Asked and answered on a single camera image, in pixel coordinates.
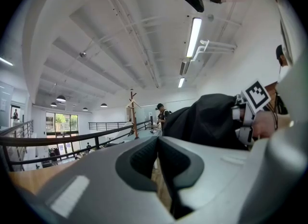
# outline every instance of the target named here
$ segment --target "pendant light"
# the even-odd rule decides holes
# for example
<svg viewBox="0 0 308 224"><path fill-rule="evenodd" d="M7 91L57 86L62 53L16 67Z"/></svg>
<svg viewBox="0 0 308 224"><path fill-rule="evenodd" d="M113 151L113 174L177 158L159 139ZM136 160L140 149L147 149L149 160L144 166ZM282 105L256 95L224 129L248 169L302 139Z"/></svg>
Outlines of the pendant light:
<svg viewBox="0 0 308 224"><path fill-rule="evenodd" d="M63 95L59 95L56 100L59 102L66 102L66 99Z"/></svg>

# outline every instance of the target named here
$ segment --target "white ceiling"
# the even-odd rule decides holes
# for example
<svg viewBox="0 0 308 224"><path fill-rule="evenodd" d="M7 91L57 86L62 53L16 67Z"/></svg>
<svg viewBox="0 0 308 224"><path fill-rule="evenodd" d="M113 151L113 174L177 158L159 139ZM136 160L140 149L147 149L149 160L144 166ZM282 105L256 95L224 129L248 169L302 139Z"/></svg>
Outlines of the white ceiling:
<svg viewBox="0 0 308 224"><path fill-rule="evenodd" d="M82 0L62 17L47 57L40 59L39 97L64 94L72 103L90 103L122 89L177 88L192 19L203 19L199 40L231 43L239 27L206 16L241 23L250 0L204 3L205 12L198 13L184 0ZM202 69L219 58L202 54L191 62L183 87L194 86Z"/></svg>

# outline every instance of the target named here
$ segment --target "railing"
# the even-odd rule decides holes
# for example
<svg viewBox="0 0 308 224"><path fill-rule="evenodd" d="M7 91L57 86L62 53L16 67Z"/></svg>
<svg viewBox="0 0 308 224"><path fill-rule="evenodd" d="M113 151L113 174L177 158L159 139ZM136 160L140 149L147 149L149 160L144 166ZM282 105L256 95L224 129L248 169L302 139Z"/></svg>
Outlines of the railing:
<svg viewBox="0 0 308 224"><path fill-rule="evenodd" d="M144 121L144 122L140 122L137 124L137 126L143 125L141 127L138 128L138 130L144 128L146 129L146 126L150 123L150 120ZM133 125L130 126L125 126L125 127L121 127L118 129L113 129L113 130L109 130L109 131L103 131L103 132L97 132L97 133L91 133L91 134L85 134L85 135L79 135L79 136L74 136L74 137L64 137L64 138L18 138L16 139L15 137L4 137L4 136L0 136L0 145L3 147L3 150L7 151L7 146L15 146L15 147L19 147L19 146L47 146L47 145L58 145L58 144L64 144L64 143L70 143L70 142L76 142L76 141L83 141L83 140L87 140L87 139L92 139L94 138L95 140L95 146L91 146L85 149L81 149L78 151L73 151L71 153L66 153L66 154L62 154L59 156L54 156L54 157L47 157L47 158L39 158L39 159L34 159L34 160L26 160L26 161L11 161L10 157L5 156L6 162L8 164L8 168L9 171L14 171L13 166L14 165L24 165L24 164L31 164L31 163L38 163L38 162L43 162L43 161L50 161L50 160L57 160L58 158L61 157L65 157L65 156L70 156L70 155L75 155L84 151L89 151L90 149L100 149L100 146L102 145L106 145L116 139L119 139L121 137L130 135L131 132L129 131L128 133L116 137L114 139L111 139L107 142L104 143L99 143L99 137L101 136L106 136L108 134L112 134L115 132L120 132L126 129L131 129L133 128Z"/></svg>
<svg viewBox="0 0 308 224"><path fill-rule="evenodd" d="M2 138L31 138L33 133L33 120L20 123L17 126L13 126L4 131L0 132L0 137ZM17 146L1 146L0 148L0 157L5 159L7 162L10 158L22 161L24 155L27 153L26 145L22 147ZM15 171L24 170L22 166L15 166Z"/></svg>
<svg viewBox="0 0 308 224"><path fill-rule="evenodd" d="M90 130L109 131L123 127L126 122L89 122Z"/></svg>

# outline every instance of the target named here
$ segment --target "wooden table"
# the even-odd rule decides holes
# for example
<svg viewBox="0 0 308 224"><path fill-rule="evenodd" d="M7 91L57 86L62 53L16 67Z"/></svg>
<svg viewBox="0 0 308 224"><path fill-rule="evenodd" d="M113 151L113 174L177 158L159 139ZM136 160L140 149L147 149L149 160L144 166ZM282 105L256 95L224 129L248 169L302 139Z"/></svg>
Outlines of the wooden table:
<svg viewBox="0 0 308 224"><path fill-rule="evenodd" d="M71 166L73 163L75 163L75 161L43 169L9 172L9 176L15 185L21 186L33 194L36 194L48 180Z"/></svg>

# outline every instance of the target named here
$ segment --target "black sleeve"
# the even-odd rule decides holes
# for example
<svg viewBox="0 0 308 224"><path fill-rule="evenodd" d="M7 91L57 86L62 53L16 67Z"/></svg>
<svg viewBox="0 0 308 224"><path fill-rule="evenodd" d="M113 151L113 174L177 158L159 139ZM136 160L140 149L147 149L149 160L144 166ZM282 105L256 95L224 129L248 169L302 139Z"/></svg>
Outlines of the black sleeve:
<svg viewBox="0 0 308 224"><path fill-rule="evenodd" d="M168 115L169 115L169 111L165 111L164 115L165 115L165 119L167 119Z"/></svg>

